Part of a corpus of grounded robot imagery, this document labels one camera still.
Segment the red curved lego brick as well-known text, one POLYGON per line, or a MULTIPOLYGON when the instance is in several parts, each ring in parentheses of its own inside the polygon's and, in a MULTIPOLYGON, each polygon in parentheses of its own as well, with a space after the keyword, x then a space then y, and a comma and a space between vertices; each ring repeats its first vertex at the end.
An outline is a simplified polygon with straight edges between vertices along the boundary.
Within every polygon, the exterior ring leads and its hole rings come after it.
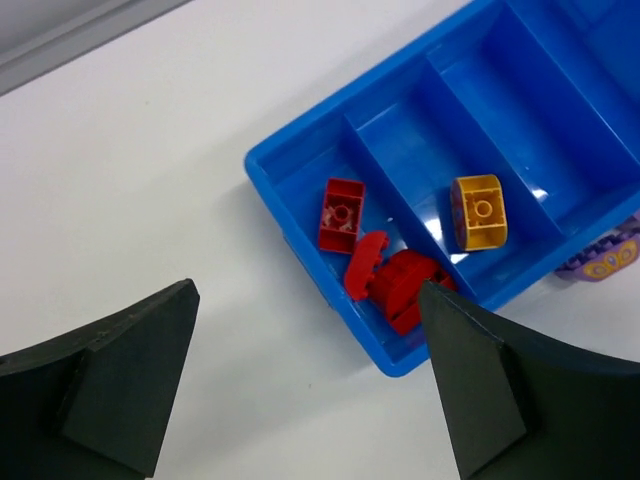
POLYGON ((362 301, 368 297, 368 285, 374 280, 389 243, 388 234, 378 230, 365 234, 356 244, 343 277, 345 291, 352 300, 362 301))

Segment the purple butterfly lego brick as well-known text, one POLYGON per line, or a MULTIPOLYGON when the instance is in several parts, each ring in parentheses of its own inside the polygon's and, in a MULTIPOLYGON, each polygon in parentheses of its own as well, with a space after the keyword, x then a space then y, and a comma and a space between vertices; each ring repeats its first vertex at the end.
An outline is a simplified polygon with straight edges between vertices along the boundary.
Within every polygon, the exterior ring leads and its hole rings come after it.
POLYGON ((567 281, 600 282, 639 259, 639 212, 555 269, 567 281))

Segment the small red lego brick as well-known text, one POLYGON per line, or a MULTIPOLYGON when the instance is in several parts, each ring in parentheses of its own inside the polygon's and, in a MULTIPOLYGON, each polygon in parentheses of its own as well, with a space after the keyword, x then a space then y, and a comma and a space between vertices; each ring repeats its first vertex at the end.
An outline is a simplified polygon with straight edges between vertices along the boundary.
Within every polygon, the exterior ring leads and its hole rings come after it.
POLYGON ((332 177, 325 187, 317 246, 322 251, 351 255, 358 241, 365 184, 332 177))

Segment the yellow butterfly lego brick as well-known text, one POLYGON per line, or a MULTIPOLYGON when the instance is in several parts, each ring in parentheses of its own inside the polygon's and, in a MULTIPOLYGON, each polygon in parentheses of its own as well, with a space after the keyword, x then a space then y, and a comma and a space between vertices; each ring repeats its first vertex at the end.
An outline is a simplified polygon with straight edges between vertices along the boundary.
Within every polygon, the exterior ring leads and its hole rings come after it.
POLYGON ((456 177, 450 200, 456 242, 462 251, 491 250, 506 244, 506 208, 496 175, 456 177))

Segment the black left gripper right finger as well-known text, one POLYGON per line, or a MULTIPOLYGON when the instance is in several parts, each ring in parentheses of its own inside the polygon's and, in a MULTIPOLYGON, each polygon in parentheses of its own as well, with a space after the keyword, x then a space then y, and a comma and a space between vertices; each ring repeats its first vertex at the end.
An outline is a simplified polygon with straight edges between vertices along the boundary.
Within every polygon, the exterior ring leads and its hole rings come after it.
POLYGON ((639 365, 427 281, 422 324, 463 479, 636 479, 639 365))

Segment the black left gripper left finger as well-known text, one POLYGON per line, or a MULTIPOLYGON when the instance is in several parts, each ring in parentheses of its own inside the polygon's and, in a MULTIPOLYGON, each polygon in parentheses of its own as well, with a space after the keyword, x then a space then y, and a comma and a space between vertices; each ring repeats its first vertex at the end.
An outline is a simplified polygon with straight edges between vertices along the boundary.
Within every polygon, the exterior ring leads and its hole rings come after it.
POLYGON ((199 302, 184 279, 2 356, 2 478, 153 477, 199 302))

